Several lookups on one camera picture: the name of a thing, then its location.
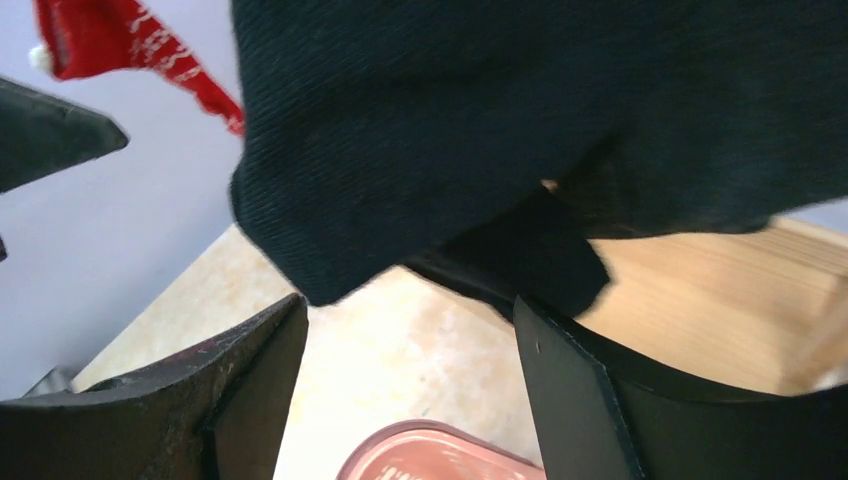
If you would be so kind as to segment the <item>black sock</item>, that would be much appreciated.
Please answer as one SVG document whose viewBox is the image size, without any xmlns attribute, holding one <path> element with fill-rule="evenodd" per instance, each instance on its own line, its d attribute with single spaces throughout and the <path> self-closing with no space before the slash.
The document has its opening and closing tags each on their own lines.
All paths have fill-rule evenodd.
<svg viewBox="0 0 848 480">
<path fill-rule="evenodd" d="M 745 234 L 847 194 L 843 1 L 235 1 L 230 198 L 315 306 L 393 266 L 509 315 L 594 239 Z"/>
</svg>

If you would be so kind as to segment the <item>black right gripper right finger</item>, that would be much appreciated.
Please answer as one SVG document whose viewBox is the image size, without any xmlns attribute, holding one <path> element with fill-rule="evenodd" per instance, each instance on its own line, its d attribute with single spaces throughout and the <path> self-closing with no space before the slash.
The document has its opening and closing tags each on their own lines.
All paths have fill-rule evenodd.
<svg viewBox="0 0 848 480">
<path fill-rule="evenodd" d="M 843 479 L 847 389 L 778 396 L 653 360 L 518 300 L 514 327 L 550 479 Z"/>
</svg>

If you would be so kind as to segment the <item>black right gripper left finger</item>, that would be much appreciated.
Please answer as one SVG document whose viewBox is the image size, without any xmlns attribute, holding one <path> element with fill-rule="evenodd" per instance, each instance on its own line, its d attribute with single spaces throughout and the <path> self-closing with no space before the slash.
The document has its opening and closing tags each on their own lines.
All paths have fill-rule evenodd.
<svg viewBox="0 0 848 480">
<path fill-rule="evenodd" d="M 5 479 L 270 479 L 308 332 L 296 294 L 148 366 L 1 405 Z"/>
</svg>

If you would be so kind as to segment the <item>pink plastic laundry basket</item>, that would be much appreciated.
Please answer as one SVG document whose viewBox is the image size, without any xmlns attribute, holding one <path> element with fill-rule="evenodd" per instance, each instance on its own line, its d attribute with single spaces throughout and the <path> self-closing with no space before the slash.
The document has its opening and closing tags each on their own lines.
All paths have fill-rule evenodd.
<svg viewBox="0 0 848 480">
<path fill-rule="evenodd" d="M 406 420 L 366 438 L 336 478 L 545 480 L 542 468 L 450 425 Z"/>
</svg>

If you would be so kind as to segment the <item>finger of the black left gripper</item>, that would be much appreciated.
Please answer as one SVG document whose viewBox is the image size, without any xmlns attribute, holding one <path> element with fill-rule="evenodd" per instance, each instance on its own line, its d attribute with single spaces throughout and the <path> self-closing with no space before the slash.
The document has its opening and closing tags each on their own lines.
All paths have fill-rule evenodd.
<svg viewBox="0 0 848 480">
<path fill-rule="evenodd" d="M 124 149 L 113 119 L 77 103 L 1 79 L 1 192 Z"/>
</svg>

